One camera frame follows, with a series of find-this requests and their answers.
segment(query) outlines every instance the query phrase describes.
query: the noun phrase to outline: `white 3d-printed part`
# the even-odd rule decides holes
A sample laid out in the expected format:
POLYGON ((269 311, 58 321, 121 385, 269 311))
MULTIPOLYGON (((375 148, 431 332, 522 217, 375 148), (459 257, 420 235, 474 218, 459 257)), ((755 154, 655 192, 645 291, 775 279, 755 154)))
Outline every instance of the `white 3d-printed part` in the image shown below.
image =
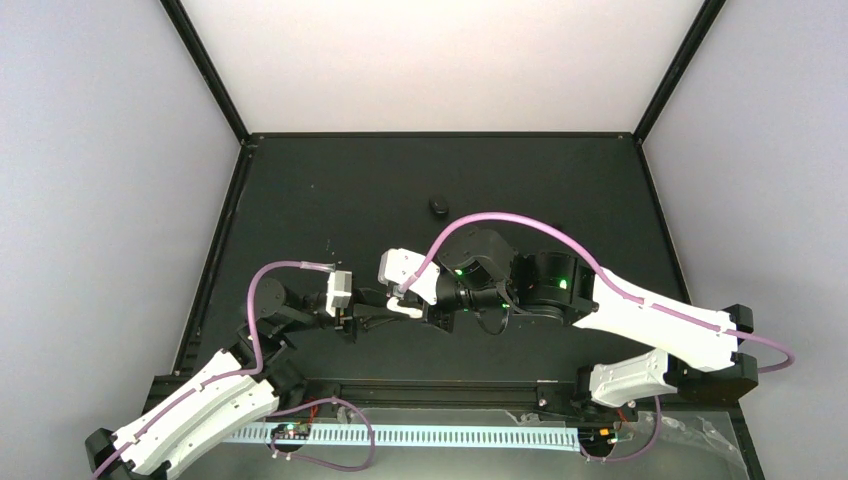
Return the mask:
POLYGON ((645 298, 645 305, 625 300, 596 278, 592 300, 597 302, 598 311, 580 319, 574 324, 575 327, 603 330, 636 340, 664 350, 702 372, 714 372, 733 366, 730 357, 737 350, 736 337, 699 327, 650 308, 650 305, 657 303, 718 325, 723 330, 736 330, 736 324, 730 321, 730 314, 686 305, 639 288, 609 270, 604 271, 625 292, 645 298))
POLYGON ((630 400, 677 393, 665 383, 668 354, 662 350, 630 358, 612 365, 598 364, 589 377, 589 390, 595 403, 618 408, 630 400))

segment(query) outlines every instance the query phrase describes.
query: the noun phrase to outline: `small black object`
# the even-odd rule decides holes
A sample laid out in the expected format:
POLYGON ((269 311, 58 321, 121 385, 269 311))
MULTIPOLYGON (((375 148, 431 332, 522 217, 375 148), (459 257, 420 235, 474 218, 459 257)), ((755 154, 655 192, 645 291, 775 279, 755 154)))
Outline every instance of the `small black object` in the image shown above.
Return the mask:
POLYGON ((444 195, 433 195, 430 197, 430 211, 433 212, 436 218, 445 218, 448 216, 450 207, 448 207, 448 201, 444 195))

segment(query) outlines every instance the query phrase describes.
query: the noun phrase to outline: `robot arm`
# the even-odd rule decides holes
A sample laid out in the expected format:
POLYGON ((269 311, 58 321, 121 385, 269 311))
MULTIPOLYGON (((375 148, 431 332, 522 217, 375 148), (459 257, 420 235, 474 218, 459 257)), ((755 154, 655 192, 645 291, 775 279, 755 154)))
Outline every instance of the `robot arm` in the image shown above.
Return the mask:
POLYGON ((622 298, 581 259, 563 252, 522 255, 491 230, 466 229, 439 250, 409 289, 401 285, 425 257, 388 250, 378 280, 387 293, 353 288, 351 272, 333 271, 324 292, 300 297, 276 280, 262 280, 255 296, 264 368, 255 366, 253 338, 243 327, 239 341, 218 352, 201 371, 158 407, 129 425, 100 429, 86 441, 92 470, 110 480, 172 480, 194 460, 245 424, 301 405, 305 381, 288 360, 288 332, 331 329, 354 342, 359 331, 397 320, 453 329, 460 310, 503 311, 564 326, 621 335, 655 349, 612 365, 577 372, 572 406, 602 422, 618 407, 647 396, 677 393, 692 400, 731 404, 757 385, 756 360, 737 351, 739 340, 672 318, 653 304, 674 308, 720 330, 753 330, 750 309, 699 309, 629 284, 605 270, 642 304, 622 298))
POLYGON ((506 304, 506 319, 554 319, 655 347, 617 364, 580 369, 576 395, 580 401, 617 408, 630 400, 677 393, 693 401, 730 405, 757 385, 756 359, 738 352, 739 339, 651 308, 661 304, 721 331, 750 333, 753 314, 747 307, 734 305, 721 311, 693 307, 604 269, 621 289, 645 299, 634 303, 596 281, 595 272, 576 256, 552 251, 521 255, 496 232, 473 227, 456 232, 439 250, 441 266, 431 262, 425 274, 400 294, 399 285, 424 258, 408 250, 389 250, 383 254, 379 279, 407 302, 419 298, 421 315, 445 330, 450 331, 453 313, 460 309, 479 312, 506 304))

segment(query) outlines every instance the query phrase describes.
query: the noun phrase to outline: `white bracket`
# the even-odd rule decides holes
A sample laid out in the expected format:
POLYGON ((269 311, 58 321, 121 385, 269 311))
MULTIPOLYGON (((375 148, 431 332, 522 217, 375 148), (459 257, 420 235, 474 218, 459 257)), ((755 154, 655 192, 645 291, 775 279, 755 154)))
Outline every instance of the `white bracket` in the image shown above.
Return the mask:
POLYGON ((677 388, 663 379, 667 371, 668 354, 662 350, 651 350, 612 365, 595 365, 589 377, 592 400, 618 408, 637 398, 677 393, 677 388))
MULTIPOLYGON (((424 263, 424 255, 405 250, 403 248, 392 248, 380 257, 380 271, 377 280, 383 285, 402 285, 414 274, 418 267, 424 263)), ((439 280, 439 267, 430 262, 424 273, 418 277, 409 290, 430 305, 436 304, 436 282, 439 280)))

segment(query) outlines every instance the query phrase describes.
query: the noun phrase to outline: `purple cable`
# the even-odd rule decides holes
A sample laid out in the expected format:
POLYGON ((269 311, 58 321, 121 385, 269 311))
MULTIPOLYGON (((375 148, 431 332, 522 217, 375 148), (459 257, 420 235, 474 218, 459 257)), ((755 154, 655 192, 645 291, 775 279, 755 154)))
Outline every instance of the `purple cable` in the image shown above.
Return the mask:
MULTIPOLYGON (((374 428, 371 426, 371 422, 365 418, 365 414, 362 413, 362 410, 356 408, 352 403, 342 400, 340 398, 330 397, 330 398, 322 398, 320 400, 315 400, 309 403, 304 403, 303 405, 297 406, 295 408, 290 408, 288 410, 282 410, 279 412, 274 412, 268 417, 282 417, 285 415, 291 415, 292 413, 297 413, 301 410, 306 410, 307 408, 312 408, 316 405, 322 405, 325 403, 338 403, 344 405, 345 407, 351 409, 359 415, 359 418, 362 419, 362 423, 365 424, 365 428, 368 430, 368 439, 370 440, 370 446, 368 448, 368 458, 362 462, 361 465, 357 465, 355 467, 348 467, 346 465, 338 465, 336 463, 331 463, 326 460, 321 460, 315 457, 310 457, 307 455, 301 455, 298 453, 286 453, 286 458, 294 458, 297 460, 306 460, 307 462, 314 463, 315 465, 320 465, 322 467, 332 468, 333 470, 338 470, 340 472, 360 472, 370 467, 372 463, 374 463, 374 455, 377 453, 377 444, 374 436, 374 428)), ((279 434, 274 435, 274 438, 271 439, 271 450, 276 454, 279 453, 277 450, 277 439, 280 437, 279 434)))
POLYGON ((618 458, 594 457, 592 455, 589 455, 589 452, 587 452, 586 449, 583 448, 583 445, 580 445, 580 453, 582 453, 587 460, 596 460, 602 463, 626 462, 627 460, 633 460, 634 458, 644 455, 645 452, 653 448, 654 444, 656 444, 657 440, 660 438, 660 427, 662 425, 662 409, 660 408, 660 397, 654 397, 654 403, 657 406, 657 421, 654 424, 654 433, 651 434, 651 439, 648 440, 648 443, 646 443, 644 447, 640 448, 638 451, 631 453, 630 455, 625 455, 623 457, 618 458))
MULTIPOLYGON (((255 310, 255 299, 256 299, 256 288, 259 286, 259 280, 271 270, 283 267, 292 267, 292 268, 301 268, 304 270, 315 270, 319 272, 333 272, 335 271, 335 265, 323 264, 323 263, 312 263, 312 262, 294 262, 283 260, 279 262, 271 262, 268 265, 260 268, 256 274, 253 275, 253 279, 250 281, 250 286, 247 287, 247 328, 250 331, 250 338, 253 344, 253 354, 256 359, 256 366, 253 368, 246 368, 240 370, 233 370, 232 372, 221 373, 218 375, 214 375, 203 382, 200 383, 201 387, 206 387, 210 383, 217 382, 218 380, 223 380, 225 378, 233 377, 236 375, 256 375, 261 372, 265 367, 265 362, 262 358, 262 347, 259 344, 259 332, 256 329, 256 312, 255 310)), ((197 390, 188 390, 183 393, 173 402, 166 405, 159 413, 154 415, 148 422, 144 424, 144 426, 139 429, 138 432, 133 435, 136 439, 139 439, 142 435, 147 433, 156 422, 158 422, 162 417, 165 416, 168 412, 170 412, 174 407, 180 404, 186 398, 192 396, 194 392, 197 390)), ((98 477, 107 469, 109 465, 111 465, 115 460, 118 459, 128 448, 132 445, 131 442, 125 443, 121 448, 117 449, 115 453, 110 455, 103 463, 100 464, 99 467, 94 471, 92 475, 92 480, 97 480, 98 477)))
MULTIPOLYGON (((630 300, 631 302, 638 303, 639 305, 644 305, 644 303, 645 303, 644 298, 641 298, 641 297, 638 297, 636 295, 627 293, 626 291, 622 290, 618 285, 613 283, 613 281, 610 280, 610 278, 607 276, 606 272, 604 272, 604 269, 603 269, 603 267, 601 267, 601 264, 598 263, 597 260, 595 260, 595 257, 593 257, 592 254, 590 254, 589 251, 586 250, 586 248, 584 248, 582 245, 577 243, 577 241, 575 241, 574 239, 572 239, 568 235, 566 235, 566 234, 560 232, 559 230, 555 229, 554 227, 551 227, 550 225, 542 223, 538 220, 533 220, 532 218, 524 217, 524 216, 521 216, 521 215, 516 215, 514 213, 504 213, 504 212, 474 213, 474 214, 471 214, 471 215, 466 215, 465 217, 462 217, 462 218, 459 218, 459 219, 453 221, 450 225, 447 226, 447 228, 442 230, 442 233, 439 234, 439 236, 436 238, 436 241, 433 242, 432 246, 430 246, 430 250, 427 251, 427 256, 424 258, 424 261, 421 263, 421 266, 418 267, 418 270, 415 273, 413 273, 412 276, 410 276, 405 282, 403 282, 403 285, 400 286, 400 288, 399 288, 400 292, 401 293, 406 292, 406 290, 410 287, 410 285, 412 285, 413 283, 415 283, 418 280, 418 278, 424 273, 424 270, 427 269, 427 265, 429 265, 430 262, 432 262, 433 259, 436 257, 436 253, 439 251, 439 248, 442 246, 442 243, 444 243, 444 241, 448 238, 448 236, 450 236, 451 233, 456 231, 458 228, 464 227, 465 225, 468 225, 470 223, 482 222, 482 221, 487 221, 487 220, 497 220, 497 221, 501 221, 501 222, 518 223, 518 224, 521 224, 521 225, 525 225, 525 226, 534 228, 536 230, 539 230, 542 233, 546 233, 546 234, 550 235, 551 237, 554 237, 555 239, 559 240, 560 242, 564 243, 565 245, 570 247, 572 250, 574 250, 577 253, 577 255, 580 255, 580 257, 582 257, 583 260, 585 260, 586 263, 589 264, 589 266, 592 268, 592 270, 595 271, 595 274, 598 275, 598 278, 600 278, 601 281, 604 282, 604 284, 606 286, 608 286, 612 291, 621 295, 621 297, 626 299, 626 300, 630 300)), ((782 352, 784 355, 786 355, 786 360, 784 360, 783 362, 780 362, 780 363, 775 364, 775 365, 769 365, 767 367, 760 367, 760 368, 757 369, 758 373, 769 373, 769 372, 775 372, 777 370, 783 370, 784 368, 789 367, 790 365, 795 363, 795 354, 792 352, 792 350, 789 349, 789 347, 787 347, 785 345, 782 345, 778 342, 775 342, 774 340, 769 340, 767 338, 763 338, 763 337, 760 337, 760 336, 757 336, 757 335, 752 335, 750 333, 740 332, 740 331, 737 331, 737 330, 727 330, 727 331, 721 332, 721 327, 719 327, 718 325, 713 325, 712 323, 708 323, 708 322, 705 322, 703 320, 699 320, 695 317, 692 317, 690 315, 686 315, 685 313, 678 312, 677 310, 673 310, 671 308, 664 307, 662 305, 654 304, 654 305, 651 305, 651 308, 653 308, 654 310, 666 313, 668 315, 672 315, 672 316, 677 317, 681 320, 685 320, 689 323, 698 325, 699 327, 703 327, 703 328, 706 328, 708 330, 712 330, 714 332, 720 332, 720 333, 724 333, 726 335, 732 335, 732 336, 737 337, 737 338, 741 338, 741 339, 749 340, 749 341, 754 342, 754 343, 759 343, 761 345, 765 345, 765 346, 773 348, 773 349, 775 349, 779 352, 782 352)))
POLYGON ((132 444, 131 444, 130 442, 127 442, 127 443, 125 443, 125 444, 124 444, 124 446, 123 446, 123 447, 121 447, 121 448, 119 448, 119 449, 115 450, 115 451, 112 453, 112 455, 109 455, 109 457, 108 457, 108 458, 107 458, 107 459, 106 459, 103 463, 101 463, 99 467, 97 467, 97 469, 94 471, 94 474, 93 474, 93 476, 92 476, 91 478, 93 478, 94 480, 97 480, 97 478, 98 478, 100 475, 103 475, 103 472, 105 472, 105 471, 106 471, 106 469, 107 469, 107 468, 109 468, 109 465, 112 465, 112 463, 114 463, 114 462, 115 462, 115 460, 117 460, 117 459, 118 459, 118 457, 120 457, 121 455, 123 455, 123 453, 124 453, 124 452, 125 452, 128 448, 130 448, 130 445, 132 445, 132 444))

